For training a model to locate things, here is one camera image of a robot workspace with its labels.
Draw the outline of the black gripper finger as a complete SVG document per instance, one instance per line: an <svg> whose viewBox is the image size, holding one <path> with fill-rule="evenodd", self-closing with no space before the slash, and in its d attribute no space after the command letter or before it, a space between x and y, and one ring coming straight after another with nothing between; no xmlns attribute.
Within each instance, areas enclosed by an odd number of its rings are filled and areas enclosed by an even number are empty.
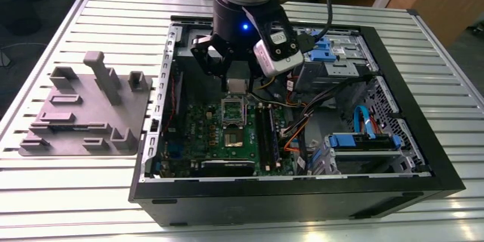
<svg viewBox="0 0 484 242"><path fill-rule="evenodd" d="M221 54L217 61L210 55L210 47ZM222 81L222 92L227 92L227 73L233 60L230 59L233 47L221 35L198 36L193 39L191 53L199 63L206 75L219 77Z"/></svg>
<svg viewBox="0 0 484 242"><path fill-rule="evenodd" d="M249 93L254 93L255 80L265 76L263 70L258 63L258 59L255 57L249 60L250 66L250 85L249 85Z"/></svg>

